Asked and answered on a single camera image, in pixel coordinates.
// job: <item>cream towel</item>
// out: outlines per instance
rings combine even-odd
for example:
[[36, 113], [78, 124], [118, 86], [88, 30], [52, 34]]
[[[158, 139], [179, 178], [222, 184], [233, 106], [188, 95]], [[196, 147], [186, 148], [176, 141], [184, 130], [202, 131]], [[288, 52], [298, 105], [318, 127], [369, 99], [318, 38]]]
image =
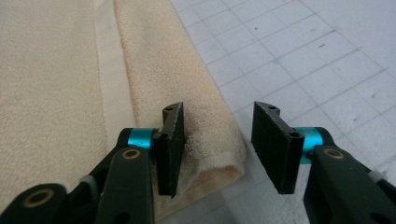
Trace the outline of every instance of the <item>cream towel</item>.
[[117, 22], [105, 0], [0, 4], [1, 209], [39, 183], [70, 190], [122, 128], [161, 127], [161, 109], [180, 101], [187, 150], [156, 218], [244, 172], [241, 137], [168, 1], [117, 1]]

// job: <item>folded towel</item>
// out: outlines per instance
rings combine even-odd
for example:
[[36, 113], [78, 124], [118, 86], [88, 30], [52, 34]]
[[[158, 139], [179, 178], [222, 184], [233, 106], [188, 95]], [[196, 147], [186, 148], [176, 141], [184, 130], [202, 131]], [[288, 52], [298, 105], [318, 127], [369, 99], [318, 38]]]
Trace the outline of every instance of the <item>folded towel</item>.
[[168, 1], [0, 2], [0, 209], [21, 191], [70, 190], [125, 127], [161, 127], [184, 102], [188, 143], [156, 218], [244, 173], [232, 116]]

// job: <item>towel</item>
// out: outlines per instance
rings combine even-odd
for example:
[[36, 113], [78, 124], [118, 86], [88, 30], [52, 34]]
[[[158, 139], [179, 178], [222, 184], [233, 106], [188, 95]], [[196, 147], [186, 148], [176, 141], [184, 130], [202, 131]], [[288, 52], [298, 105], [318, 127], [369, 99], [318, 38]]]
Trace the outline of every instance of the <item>towel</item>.
[[41, 183], [71, 190], [127, 127], [184, 102], [177, 196], [156, 219], [244, 173], [245, 147], [169, 1], [0, 2], [0, 210]]

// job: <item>beige towel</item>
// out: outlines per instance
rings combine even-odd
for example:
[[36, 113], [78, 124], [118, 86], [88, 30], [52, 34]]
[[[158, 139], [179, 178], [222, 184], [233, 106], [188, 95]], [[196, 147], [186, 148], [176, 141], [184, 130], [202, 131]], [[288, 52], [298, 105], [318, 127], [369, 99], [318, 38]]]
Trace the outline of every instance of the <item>beige towel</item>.
[[244, 172], [241, 137], [168, 1], [2, 1], [0, 27], [1, 210], [36, 184], [72, 189], [122, 128], [161, 127], [180, 101], [187, 150], [156, 218]]

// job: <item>white surface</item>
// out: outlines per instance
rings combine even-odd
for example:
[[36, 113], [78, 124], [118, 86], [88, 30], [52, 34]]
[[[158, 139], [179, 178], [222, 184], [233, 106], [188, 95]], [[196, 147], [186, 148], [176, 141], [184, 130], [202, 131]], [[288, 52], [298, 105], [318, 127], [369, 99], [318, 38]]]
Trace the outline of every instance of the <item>white surface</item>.
[[[396, 184], [396, 1], [172, 2], [247, 143], [253, 102], [274, 104]], [[248, 149], [246, 175], [160, 223], [308, 223], [309, 166], [281, 196]]]

